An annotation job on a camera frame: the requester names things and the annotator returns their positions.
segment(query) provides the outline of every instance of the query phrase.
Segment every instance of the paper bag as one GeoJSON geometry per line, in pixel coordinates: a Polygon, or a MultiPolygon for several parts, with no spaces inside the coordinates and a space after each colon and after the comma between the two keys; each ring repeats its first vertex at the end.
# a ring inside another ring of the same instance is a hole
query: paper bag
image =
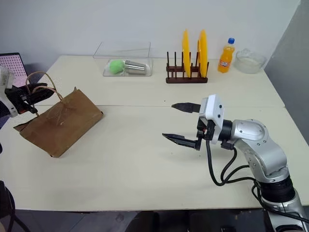
{"type": "Polygon", "coordinates": [[[43,114],[14,128],[50,156],[60,157],[102,117],[85,94],[74,90],[43,114]]]}

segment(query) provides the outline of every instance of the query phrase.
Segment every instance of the table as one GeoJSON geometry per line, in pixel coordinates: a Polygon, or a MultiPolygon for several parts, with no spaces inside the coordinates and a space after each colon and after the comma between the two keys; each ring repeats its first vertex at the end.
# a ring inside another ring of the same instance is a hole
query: table
{"type": "MultiPolygon", "coordinates": [[[[100,65],[108,59],[100,59],[100,65]]],[[[166,59],[155,58],[153,75],[107,77],[100,72],[92,57],[60,56],[48,70],[58,91],[66,96],[76,86],[96,105],[171,106],[177,102],[200,103],[218,93],[225,106],[284,107],[264,71],[244,74],[232,65],[228,73],[217,71],[217,60],[210,60],[206,84],[166,84],[166,59]]],[[[51,105],[56,95],[38,103],[51,105]]]]}
{"type": "MultiPolygon", "coordinates": [[[[43,112],[49,106],[38,106],[43,112]]],[[[251,208],[251,181],[217,187],[201,151],[178,146],[161,134],[194,139],[198,114],[170,107],[99,106],[104,118],[60,158],[22,138],[12,127],[32,119],[25,113],[0,131],[0,179],[16,208],[59,211],[251,208]]],[[[225,118],[262,121],[288,158],[302,204],[309,204],[309,148],[285,108],[226,107],[225,118]]],[[[215,174],[232,156],[212,145],[215,174]]],[[[245,164],[239,156],[232,168],[245,164]]],[[[235,177],[251,175],[249,169],[235,177]]]]}

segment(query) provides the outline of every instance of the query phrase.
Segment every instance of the clear plastic box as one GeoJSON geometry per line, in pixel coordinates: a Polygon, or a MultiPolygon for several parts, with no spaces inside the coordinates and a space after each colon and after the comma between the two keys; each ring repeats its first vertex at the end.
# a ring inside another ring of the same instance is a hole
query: clear plastic box
{"type": "Polygon", "coordinates": [[[103,76],[151,76],[150,42],[102,42],[93,55],[103,76]]]}

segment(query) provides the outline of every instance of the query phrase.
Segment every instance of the glass bowl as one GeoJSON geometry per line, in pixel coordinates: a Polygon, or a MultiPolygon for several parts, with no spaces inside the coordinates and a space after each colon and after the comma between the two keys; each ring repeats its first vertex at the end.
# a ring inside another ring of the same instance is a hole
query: glass bowl
{"type": "Polygon", "coordinates": [[[243,73],[257,73],[265,64],[266,58],[245,48],[236,53],[234,66],[243,73]]]}

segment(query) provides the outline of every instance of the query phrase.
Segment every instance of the blue bottle cap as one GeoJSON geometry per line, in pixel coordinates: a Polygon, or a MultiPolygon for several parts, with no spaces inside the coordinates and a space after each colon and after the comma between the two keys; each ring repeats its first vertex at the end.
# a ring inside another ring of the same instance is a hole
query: blue bottle cap
{"type": "Polygon", "coordinates": [[[227,41],[229,44],[233,44],[235,42],[235,39],[234,38],[228,38],[228,41],[227,41]]]}

